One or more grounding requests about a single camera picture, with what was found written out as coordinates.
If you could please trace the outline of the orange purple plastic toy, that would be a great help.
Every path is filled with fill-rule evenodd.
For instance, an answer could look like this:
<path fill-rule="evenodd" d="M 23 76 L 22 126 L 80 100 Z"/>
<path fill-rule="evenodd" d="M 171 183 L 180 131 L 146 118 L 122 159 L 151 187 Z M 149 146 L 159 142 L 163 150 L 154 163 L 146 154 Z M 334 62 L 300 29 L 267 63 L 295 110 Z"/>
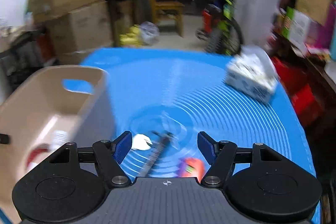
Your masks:
<path fill-rule="evenodd" d="M 204 174 L 205 165 L 202 160 L 194 157 L 187 157 L 181 160 L 178 177 L 195 177 L 198 182 L 201 182 Z"/>

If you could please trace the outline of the large taped cardboard box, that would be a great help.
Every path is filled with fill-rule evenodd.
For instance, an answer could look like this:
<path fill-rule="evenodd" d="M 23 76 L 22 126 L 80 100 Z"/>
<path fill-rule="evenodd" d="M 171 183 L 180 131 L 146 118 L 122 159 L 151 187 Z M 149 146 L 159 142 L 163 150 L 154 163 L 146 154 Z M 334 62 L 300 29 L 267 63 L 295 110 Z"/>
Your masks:
<path fill-rule="evenodd" d="M 105 1 L 73 10 L 46 23 L 56 54 L 84 52 L 110 46 L 112 32 Z"/>

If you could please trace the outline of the blue silicone baking mat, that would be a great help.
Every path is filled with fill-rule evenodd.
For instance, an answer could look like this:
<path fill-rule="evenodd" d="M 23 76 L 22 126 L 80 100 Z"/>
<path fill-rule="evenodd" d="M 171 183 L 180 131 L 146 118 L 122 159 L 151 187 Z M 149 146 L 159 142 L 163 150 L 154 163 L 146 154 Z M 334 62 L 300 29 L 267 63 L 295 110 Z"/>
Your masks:
<path fill-rule="evenodd" d="M 125 130 L 156 140 L 155 132 L 174 135 L 149 180 L 138 173 L 147 151 L 130 151 L 122 168 L 135 182 L 129 197 L 119 194 L 104 209 L 106 223 L 246 223 L 218 190 L 181 178 L 185 158 L 202 155 L 197 134 L 250 148 L 264 143 L 315 174 L 306 136 L 281 85 L 263 104 L 224 83 L 229 57 L 183 51 L 108 48 L 83 64 L 109 74 L 118 134 Z"/>

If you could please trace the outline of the white tissue paper pack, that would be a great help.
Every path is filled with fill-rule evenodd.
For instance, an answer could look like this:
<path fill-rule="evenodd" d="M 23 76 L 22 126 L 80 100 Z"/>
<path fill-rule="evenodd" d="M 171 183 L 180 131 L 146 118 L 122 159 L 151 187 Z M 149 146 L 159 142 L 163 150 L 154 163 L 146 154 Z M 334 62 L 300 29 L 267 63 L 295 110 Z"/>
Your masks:
<path fill-rule="evenodd" d="M 243 46 L 226 66 L 225 84 L 251 98 L 268 104 L 278 84 L 278 74 L 268 56 L 260 47 Z"/>

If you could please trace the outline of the beige plastic storage bin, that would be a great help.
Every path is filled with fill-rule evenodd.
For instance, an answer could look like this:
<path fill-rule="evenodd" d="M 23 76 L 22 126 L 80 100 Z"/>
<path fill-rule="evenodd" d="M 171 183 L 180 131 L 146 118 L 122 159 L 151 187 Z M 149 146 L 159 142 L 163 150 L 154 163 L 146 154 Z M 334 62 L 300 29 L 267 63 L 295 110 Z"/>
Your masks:
<path fill-rule="evenodd" d="M 87 147 L 115 135 L 108 73 L 100 68 L 61 65 L 31 75 L 1 105 L 1 223 L 20 223 L 11 192 L 26 172 L 30 151 L 50 154 L 68 141 Z"/>

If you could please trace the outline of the red plastic bucket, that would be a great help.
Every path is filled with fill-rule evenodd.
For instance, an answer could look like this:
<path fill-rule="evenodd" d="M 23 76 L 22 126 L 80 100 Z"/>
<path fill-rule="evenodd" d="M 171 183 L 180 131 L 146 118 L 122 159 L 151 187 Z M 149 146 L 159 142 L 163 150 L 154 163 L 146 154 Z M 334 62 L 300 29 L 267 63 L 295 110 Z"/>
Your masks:
<path fill-rule="evenodd" d="M 220 21 L 221 12 L 216 9 L 214 10 L 204 9 L 202 11 L 202 18 L 203 18 L 203 30 L 206 34 L 209 34 Z"/>

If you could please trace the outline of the wooden chair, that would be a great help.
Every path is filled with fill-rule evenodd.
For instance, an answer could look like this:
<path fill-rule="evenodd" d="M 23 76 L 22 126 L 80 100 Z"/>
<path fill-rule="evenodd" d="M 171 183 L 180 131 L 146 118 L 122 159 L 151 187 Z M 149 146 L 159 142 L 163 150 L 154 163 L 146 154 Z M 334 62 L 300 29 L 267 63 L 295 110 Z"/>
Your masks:
<path fill-rule="evenodd" d="M 159 23 L 163 19 L 172 19 L 175 22 L 177 33 L 183 37 L 183 15 L 184 4 L 178 1 L 157 1 L 149 0 L 151 8 L 151 19 L 153 23 Z"/>

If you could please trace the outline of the black marker pen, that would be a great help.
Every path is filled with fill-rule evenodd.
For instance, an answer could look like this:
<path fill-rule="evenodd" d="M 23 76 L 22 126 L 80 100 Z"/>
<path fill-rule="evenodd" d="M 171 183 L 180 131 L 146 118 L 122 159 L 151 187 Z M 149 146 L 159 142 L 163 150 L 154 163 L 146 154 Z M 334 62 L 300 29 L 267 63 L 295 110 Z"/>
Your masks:
<path fill-rule="evenodd" d="M 146 162 L 143 164 L 142 168 L 139 170 L 137 177 L 147 177 L 150 175 L 157 160 L 162 156 L 170 143 L 173 142 L 174 134 L 168 131 L 164 133 L 159 133 L 156 131 L 151 131 L 152 134 L 159 137 L 158 142 L 154 143 L 153 151 L 151 151 Z"/>

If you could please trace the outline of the tied plastic bag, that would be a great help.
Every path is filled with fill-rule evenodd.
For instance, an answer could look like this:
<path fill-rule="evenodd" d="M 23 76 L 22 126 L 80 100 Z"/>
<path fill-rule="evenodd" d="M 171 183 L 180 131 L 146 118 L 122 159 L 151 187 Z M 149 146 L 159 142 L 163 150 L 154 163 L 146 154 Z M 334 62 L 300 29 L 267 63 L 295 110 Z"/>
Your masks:
<path fill-rule="evenodd" d="M 143 22 L 139 26 L 141 40 L 145 45 L 153 45 L 158 41 L 159 28 L 151 22 Z"/>

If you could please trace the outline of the green white carton box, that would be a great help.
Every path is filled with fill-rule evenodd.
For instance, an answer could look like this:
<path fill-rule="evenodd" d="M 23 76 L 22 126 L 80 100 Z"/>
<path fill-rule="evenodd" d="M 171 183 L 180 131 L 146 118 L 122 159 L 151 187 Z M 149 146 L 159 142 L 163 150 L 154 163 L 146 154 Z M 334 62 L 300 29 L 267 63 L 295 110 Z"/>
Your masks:
<path fill-rule="evenodd" d="M 293 44 L 306 42 L 311 20 L 296 9 L 288 7 L 284 18 L 281 34 Z"/>

